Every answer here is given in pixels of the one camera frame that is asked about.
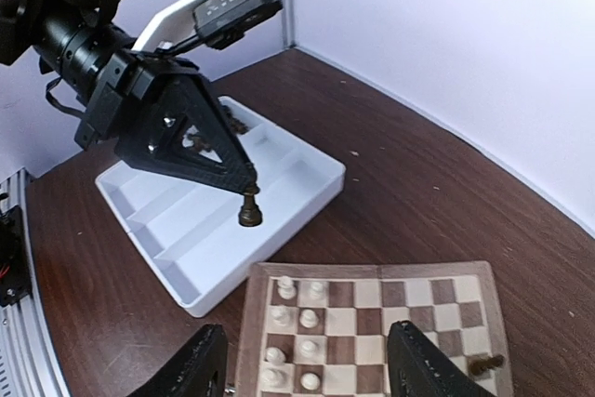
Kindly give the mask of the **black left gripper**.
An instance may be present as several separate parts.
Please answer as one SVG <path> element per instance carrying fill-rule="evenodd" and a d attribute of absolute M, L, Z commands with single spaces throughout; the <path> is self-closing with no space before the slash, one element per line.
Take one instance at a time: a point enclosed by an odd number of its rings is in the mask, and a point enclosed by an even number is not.
<path fill-rule="evenodd" d="M 228 192 L 257 185 L 229 116 L 194 63 L 135 51 L 121 28 L 91 27 L 76 10 L 48 12 L 36 31 L 41 70 L 57 74 L 47 89 L 64 81 L 83 106 L 66 107 L 46 93 L 78 119 L 74 140 L 82 149 L 118 139 L 115 154 L 134 169 Z"/>

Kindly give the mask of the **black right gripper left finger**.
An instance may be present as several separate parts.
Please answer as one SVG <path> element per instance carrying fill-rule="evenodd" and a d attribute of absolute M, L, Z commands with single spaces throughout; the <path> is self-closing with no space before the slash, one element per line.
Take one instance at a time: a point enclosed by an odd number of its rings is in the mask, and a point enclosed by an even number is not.
<path fill-rule="evenodd" d="M 129 397 L 224 396 L 227 356 L 223 326 L 205 324 Z"/>

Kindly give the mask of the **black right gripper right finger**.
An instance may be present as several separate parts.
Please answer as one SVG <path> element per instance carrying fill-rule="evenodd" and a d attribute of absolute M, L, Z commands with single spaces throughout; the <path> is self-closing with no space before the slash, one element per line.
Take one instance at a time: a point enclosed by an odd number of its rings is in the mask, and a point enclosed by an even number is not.
<path fill-rule="evenodd" d="M 395 322 L 387 339 L 391 396 L 485 396 L 412 322 Z"/>

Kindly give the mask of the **dark chess piece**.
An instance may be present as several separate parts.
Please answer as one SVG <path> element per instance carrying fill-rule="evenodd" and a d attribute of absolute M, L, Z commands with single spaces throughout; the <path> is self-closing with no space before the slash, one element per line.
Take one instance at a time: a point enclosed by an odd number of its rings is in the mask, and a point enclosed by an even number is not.
<path fill-rule="evenodd" d="M 474 377 L 481 376 L 488 371 L 500 368 L 505 362 L 505 357 L 501 354 L 475 358 L 469 361 L 469 374 Z"/>
<path fill-rule="evenodd" d="M 253 185 L 243 194 L 244 201 L 238 215 L 239 224 L 243 227 L 257 227 L 263 222 L 262 212 L 256 202 L 259 192 L 259 187 Z"/>

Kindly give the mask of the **wooden chess board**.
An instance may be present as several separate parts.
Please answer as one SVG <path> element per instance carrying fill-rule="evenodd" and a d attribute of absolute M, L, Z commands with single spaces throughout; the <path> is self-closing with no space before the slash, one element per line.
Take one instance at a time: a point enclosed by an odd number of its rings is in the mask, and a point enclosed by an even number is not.
<path fill-rule="evenodd" d="M 235 390 L 258 395 L 264 305 L 272 277 L 329 283 L 323 396 L 390 394 L 387 339 L 398 321 L 412 322 L 464 374 L 495 396 L 513 394 L 508 364 L 481 376 L 468 363 L 509 353 L 491 266 L 485 261 L 417 265 L 258 263 L 249 273 Z"/>

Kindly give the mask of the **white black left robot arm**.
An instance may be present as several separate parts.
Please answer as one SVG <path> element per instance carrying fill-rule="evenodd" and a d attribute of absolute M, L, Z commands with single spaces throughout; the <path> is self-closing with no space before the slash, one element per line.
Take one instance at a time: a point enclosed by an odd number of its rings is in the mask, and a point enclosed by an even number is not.
<path fill-rule="evenodd" d="M 79 108 L 62 106 L 87 148 L 114 139 L 129 166 L 252 196 L 258 174 L 236 137 L 209 80 L 183 53 L 199 45 L 222 49 L 258 24 L 280 0 L 241 0 L 215 18 L 205 4 L 192 11 L 197 34 L 169 50 L 138 50 L 113 23 L 121 0 L 1 0 L 1 61 L 27 49 L 42 73 L 72 87 Z"/>

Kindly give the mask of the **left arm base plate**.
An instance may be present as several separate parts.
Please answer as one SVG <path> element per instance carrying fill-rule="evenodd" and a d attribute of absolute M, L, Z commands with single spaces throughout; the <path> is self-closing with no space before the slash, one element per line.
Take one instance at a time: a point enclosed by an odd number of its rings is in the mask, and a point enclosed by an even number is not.
<path fill-rule="evenodd" d="M 1 214 L 1 307 L 16 304 L 32 290 L 19 205 Z"/>

